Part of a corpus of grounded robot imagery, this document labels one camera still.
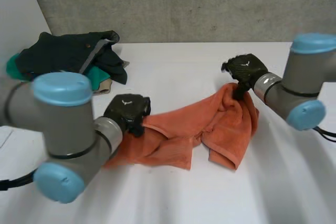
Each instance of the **orange towel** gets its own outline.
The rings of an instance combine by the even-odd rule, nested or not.
[[[144,119],[145,133],[126,134],[106,167],[122,164],[172,165],[190,169],[193,147],[203,142],[209,160],[237,169],[257,130],[259,111],[249,93],[232,98],[237,84],[224,85],[214,95],[187,107]]]

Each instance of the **white wall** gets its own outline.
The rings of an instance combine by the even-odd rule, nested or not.
[[[0,0],[0,76],[7,60],[50,32],[36,0]]]

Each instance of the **light blue joint cap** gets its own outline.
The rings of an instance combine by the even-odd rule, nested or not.
[[[320,54],[336,49],[336,35],[332,34],[299,34],[290,50],[296,54]]]
[[[78,106],[90,101],[90,80],[79,73],[56,72],[37,77],[33,92],[38,100],[56,106]]]
[[[34,182],[47,198],[66,204],[85,189],[83,179],[72,170],[55,163],[43,163],[34,173]]]
[[[313,100],[293,108],[286,118],[286,122],[298,131],[304,131],[318,126],[324,117],[323,103],[319,100]]]

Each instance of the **black cable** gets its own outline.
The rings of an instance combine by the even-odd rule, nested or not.
[[[336,140],[330,139],[326,136],[330,136],[330,137],[336,137],[336,133],[333,132],[329,132],[329,131],[325,131],[323,129],[321,129],[320,127],[315,127],[313,128],[313,130],[315,130],[316,132],[318,132],[324,139],[332,142],[332,143],[336,143]]]
[[[25,176],[17,178],[17,179],[0,180],[0,191],[7,191],[10,188],[20,187],[20,186],[25,186],[27,184],[30,184],[31,182],[33,182],[33,176],[34,176],[35,171],[36,170],[32,171],[31,173],[28,173]]]

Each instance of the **pile of clothes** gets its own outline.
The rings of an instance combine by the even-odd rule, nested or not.
[[[41,33],[38,41],[10,58],[7,74],[23,81],[33,81],[50,72],[76,72],[87,76],[95,94],[110,92],[112,80],[126,84],[123,61],[112,50],[119,42],[115,31],[53,36]]]

